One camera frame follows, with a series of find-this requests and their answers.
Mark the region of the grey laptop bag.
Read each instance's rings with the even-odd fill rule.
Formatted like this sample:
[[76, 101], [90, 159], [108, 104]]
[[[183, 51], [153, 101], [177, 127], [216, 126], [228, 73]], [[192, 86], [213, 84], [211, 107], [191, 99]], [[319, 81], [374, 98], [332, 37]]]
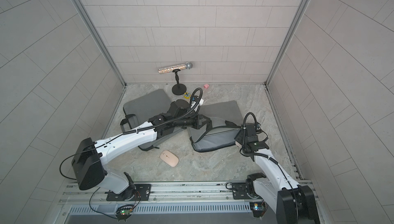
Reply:
[[136, 128], [148, 119], [169, 110], [171, 100], [163, 89], [155, 90], [147, 95], [124, 104], [125, 118], [120, 127], [123, 132]]
[[196, 152], [211, 152], [235, 145], [235, 137], [243, 122], [235, 100], [203, 105], [199, 114], [210, 121], [200, 129], [188, 128], [189, 139]]

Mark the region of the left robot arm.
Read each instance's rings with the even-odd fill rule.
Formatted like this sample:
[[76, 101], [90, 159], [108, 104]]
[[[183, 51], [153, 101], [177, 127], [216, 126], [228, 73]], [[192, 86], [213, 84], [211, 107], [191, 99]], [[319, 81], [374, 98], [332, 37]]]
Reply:
[[129, 174], [118, 174], [107, 164], [127, 151], [172, 134], [176, 128], [201, 129], [211, 120], [200, 115], [199, 108], [196, 102], [183, 108], [174, 101], [168, 112], [156, 115], [130, 131], [108, 139], [81, 141], [71, 162], [79, 189], [86, 191], [101, 187], [122, 194], [133, 188]]

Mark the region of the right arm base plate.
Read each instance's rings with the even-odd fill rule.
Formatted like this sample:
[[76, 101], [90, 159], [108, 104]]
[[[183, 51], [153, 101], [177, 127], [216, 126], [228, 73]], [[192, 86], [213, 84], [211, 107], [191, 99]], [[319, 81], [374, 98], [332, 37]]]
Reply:
[[247, 192], [246, 183], [230, 183], [234, 200], [255, 199]]

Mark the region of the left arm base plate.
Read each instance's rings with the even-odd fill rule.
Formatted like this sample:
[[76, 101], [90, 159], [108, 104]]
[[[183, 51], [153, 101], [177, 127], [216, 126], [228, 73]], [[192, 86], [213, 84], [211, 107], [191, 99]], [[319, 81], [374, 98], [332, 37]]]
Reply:
[[126, 188], [122, 193], [105, 192], [107, 201], [147, 201], [151, 192], [151, 184], [136, 184]]

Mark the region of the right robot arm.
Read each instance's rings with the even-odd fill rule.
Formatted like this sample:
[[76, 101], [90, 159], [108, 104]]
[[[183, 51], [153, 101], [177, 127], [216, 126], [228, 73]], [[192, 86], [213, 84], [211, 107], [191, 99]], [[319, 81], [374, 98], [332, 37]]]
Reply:
[[275, 212], [278, 224], [319, 224], [314, 192], [284, 170], [266, 140], [259, 141], [260, 131], [258, 123], [245, 123], [235, 137], [241, 146], [240, 153], [251, 158], [263, 171], [248, 176], [248, 194], [261, 197]]

